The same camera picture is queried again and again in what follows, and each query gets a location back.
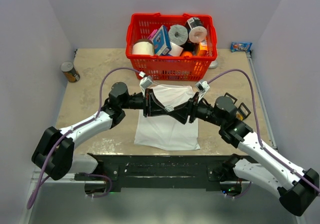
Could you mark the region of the black display case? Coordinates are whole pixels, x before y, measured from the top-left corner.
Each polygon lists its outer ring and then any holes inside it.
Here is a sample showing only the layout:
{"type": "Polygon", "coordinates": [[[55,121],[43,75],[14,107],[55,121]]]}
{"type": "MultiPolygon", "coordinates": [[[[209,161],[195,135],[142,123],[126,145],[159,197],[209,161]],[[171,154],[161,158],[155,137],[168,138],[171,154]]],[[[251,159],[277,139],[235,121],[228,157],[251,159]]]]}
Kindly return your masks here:
{"type": "Polygon", "coordinates": [[[242,103],[240,103],[239,107],[237,108],[236,116],[237,116],[238,113],[243,116],[243,120],[246,120],[246,119],[250,116],[251,111],[250,111],[250,109],[246,106],[246,104],[242,102],[242,103]]]}
{"type": "Polygon", "coordinates": [[[228,93],[228,92],[226,92],[226,93],[224,94],[224,96],[230,97],[230,98],[232,99],[232,101],[233,101],[233,104],[235,104],[235,103],[237,102],[237,100],[238,100],[236,97],[234,97],[233,95],[231,95],[231,94],[228,93]]]}

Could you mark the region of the grey toilet roll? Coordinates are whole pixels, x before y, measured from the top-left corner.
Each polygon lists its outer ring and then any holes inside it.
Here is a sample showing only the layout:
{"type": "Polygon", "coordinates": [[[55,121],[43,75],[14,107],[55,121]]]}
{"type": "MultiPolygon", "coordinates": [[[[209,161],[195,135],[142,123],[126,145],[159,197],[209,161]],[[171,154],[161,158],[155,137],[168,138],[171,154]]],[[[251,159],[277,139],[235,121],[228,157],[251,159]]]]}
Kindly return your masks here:
{"type": "Polygon", "coordinates": [[[168,31],[169,40],[178,46],[182,46],[188,40],[188,31],[185,26],[172,25],[168,31]]]}

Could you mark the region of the black display case left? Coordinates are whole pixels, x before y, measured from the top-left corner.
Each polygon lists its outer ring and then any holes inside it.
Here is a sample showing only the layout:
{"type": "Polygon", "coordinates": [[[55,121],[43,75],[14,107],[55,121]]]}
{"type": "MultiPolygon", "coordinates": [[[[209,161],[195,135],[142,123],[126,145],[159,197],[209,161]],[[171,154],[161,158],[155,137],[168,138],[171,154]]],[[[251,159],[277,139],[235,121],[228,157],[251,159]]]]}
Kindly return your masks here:
{"type": "Polygon", "coordinates": [[[235,104],[235,103],[237,102],[237,100],[238,100],[236,97],[234,97],[233,95],[231,95],[231,94],[228,93],[228,92],[226,92],[226,93],[224,94],[224,96],[230,97],[230,98],[232,99],[232,101],[233,101],[233,104],[235,104]]]}

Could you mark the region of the silver round object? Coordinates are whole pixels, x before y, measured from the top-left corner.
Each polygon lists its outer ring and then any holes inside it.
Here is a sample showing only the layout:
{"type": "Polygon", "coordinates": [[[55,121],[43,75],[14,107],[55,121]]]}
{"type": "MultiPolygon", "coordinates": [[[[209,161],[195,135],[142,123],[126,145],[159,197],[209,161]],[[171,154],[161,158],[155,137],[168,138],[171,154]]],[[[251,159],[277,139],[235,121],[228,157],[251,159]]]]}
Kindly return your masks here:
{"type": "Polygon", "coordinates": [[[209,69],[215,69],[216,67],[218,66],[218,61],[217,60],[214,60],[210,63],[209,65],[209,69]]]}

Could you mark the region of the white paper roll left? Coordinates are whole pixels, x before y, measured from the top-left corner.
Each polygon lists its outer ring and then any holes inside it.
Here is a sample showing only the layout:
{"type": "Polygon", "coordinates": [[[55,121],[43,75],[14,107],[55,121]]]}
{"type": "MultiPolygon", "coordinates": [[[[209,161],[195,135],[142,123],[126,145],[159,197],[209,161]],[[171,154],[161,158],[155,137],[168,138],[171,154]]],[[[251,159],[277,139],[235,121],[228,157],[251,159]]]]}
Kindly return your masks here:
{"type": "Polygon", "coordinates": [[[149,39],[140,39],[136,41],[132,48],[133,55],[154,55],[153,43],[149,39]]]}

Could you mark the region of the pink toilet roll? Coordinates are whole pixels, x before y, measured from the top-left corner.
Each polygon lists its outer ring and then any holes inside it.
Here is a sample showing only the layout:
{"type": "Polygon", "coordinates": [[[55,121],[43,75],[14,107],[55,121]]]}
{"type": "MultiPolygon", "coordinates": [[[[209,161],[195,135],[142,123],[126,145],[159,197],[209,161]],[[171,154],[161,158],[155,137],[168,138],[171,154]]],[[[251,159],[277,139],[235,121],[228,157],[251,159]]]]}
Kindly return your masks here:
{"type": "Polygon", "coordinates": [[[189,31],[188,39],[192,43],[200,43],[206,38],[207,33],[208,32],[205,27],[197,26],[189,31]]]}

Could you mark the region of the white shirt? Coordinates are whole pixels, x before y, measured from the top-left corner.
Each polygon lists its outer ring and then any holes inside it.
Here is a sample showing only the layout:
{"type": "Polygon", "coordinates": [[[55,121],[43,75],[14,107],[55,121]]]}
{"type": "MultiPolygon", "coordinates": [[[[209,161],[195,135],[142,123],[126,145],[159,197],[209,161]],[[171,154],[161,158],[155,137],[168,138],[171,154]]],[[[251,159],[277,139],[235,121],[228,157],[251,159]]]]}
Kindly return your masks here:
{"type": "MultiPolygon", "coordinates": [[[[157,85],[152,87],[156,98],[168,107],[176,107],[194,96],[191,86],[157,85]]],[[[166,151],[199,150],[198,121],[181,124],[170,116],[144,117],[139,112],[135,145],[156,147],[166,151]]]]}

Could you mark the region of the tin can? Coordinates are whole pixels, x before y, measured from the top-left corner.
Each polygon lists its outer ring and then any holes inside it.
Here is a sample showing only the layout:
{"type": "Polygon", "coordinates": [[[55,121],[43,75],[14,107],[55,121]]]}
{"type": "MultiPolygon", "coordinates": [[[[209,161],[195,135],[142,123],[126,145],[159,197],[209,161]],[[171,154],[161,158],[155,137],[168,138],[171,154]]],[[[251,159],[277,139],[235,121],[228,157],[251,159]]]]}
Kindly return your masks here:
{"type": "Polygon", "coordinates": [[[75,69],[73,62],[63,62],[60,65],[60,69],[69,82],[74,83],[80,79],[80,75],[75,69]]]}

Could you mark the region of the orange fruit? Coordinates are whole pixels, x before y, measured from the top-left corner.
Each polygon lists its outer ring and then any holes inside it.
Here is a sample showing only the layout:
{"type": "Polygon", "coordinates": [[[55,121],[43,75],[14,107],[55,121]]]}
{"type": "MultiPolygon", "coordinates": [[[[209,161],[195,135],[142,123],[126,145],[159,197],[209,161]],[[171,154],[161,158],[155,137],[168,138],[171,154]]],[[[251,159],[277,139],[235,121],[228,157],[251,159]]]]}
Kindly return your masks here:
{"type": "Polygon", "coordinates": [[[181,57],[192,57],[193,53],[190,51],[183,51],[180,56],[181,57]]]}

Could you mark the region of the blue candy packet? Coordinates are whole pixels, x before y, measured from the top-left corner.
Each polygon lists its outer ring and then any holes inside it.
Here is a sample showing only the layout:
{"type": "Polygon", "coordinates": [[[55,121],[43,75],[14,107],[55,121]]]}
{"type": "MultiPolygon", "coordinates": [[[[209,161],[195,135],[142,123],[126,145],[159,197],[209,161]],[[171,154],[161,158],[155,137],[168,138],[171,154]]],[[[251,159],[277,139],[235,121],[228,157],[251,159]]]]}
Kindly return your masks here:
{"type": "Polygon", "coordinates": [[[230,50],[231,52],[250,52],[252,42],[232,42],[230,50]]]}

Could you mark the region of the black display case right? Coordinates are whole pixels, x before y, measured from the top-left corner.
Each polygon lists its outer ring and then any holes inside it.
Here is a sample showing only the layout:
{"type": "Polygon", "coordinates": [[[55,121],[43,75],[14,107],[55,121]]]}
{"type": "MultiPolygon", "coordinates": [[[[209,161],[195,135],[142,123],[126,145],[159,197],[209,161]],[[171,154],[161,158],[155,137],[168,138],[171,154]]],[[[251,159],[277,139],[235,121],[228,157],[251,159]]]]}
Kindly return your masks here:
{"type": "Polygon", "coordinates": [[[242,102],[242,103],[240,103],[239,107],[237,108],[236,116],[237,116],[238,113],[243,116],[243,120],[246,120],[246,119],[250,116],[251,111],[250,111],[250,109],[246,106],[246,104],[242,102]]]}

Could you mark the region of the orange box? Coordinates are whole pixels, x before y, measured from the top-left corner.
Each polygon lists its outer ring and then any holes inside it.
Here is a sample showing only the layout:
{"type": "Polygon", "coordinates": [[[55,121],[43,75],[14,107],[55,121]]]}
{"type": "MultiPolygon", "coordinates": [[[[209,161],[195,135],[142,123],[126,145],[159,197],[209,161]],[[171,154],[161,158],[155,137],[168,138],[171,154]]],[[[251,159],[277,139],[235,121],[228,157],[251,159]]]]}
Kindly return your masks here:
{"type": "Polygon", "coordinates": [[[207,48],[207,40],[204,39],[198,44],[196,44],[194,52],[196,56],[205,56],[207,54],[208,48],[207,48]]]}

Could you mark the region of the blue box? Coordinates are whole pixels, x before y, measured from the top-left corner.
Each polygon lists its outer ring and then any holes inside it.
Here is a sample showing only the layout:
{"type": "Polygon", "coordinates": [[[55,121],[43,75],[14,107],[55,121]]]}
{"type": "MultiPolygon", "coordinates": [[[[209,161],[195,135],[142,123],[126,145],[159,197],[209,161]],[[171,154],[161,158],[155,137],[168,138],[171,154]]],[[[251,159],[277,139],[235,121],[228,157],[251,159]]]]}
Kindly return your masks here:
{"type": "Polygon", "coordinates": [[[171,43],[168,35],[168,29],[162,25],[151,39],[154,46],[154,54],[166,56],[171,50],[171,43]]]}

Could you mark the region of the pink packet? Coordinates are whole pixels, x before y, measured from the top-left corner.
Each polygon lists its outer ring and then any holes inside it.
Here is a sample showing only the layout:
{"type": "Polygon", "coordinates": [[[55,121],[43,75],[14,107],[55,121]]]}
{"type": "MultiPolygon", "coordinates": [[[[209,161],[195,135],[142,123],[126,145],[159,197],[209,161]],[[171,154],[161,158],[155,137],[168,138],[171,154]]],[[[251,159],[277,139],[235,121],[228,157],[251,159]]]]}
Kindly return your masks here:
{"type": "Polygon", "coordinates": [[[148,36],[147,39],[151,40],[151,39],[155,36],[155,34],[157,33],[157,31],[158,31],[158,29],[154,29],[154,30],[150,33],[150,35],[148,36]]]}

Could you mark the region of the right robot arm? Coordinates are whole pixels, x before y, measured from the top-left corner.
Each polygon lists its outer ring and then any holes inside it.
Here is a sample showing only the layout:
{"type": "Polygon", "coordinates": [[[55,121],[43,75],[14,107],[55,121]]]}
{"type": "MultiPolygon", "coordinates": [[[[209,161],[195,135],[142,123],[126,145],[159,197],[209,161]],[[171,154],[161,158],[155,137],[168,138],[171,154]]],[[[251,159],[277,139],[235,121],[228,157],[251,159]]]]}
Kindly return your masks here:
{"type": "Polygon", "coordinates": [[[230,97],[218,97],[214,106],[200,103],[194,97],[165,110],[181,123],[198,118],[219,126],[218,133],[226,143],[258,162],[257,170],[243,159],[225,165],[222,172],[226,179],[240,177],[258,184],[273,192],[282,206],[296,216],[302,216],[319,195],[319,174],[312,168],[305,170],[294,164],[263,142],[257,132],[237,119],[237,108],[230,97]]]}

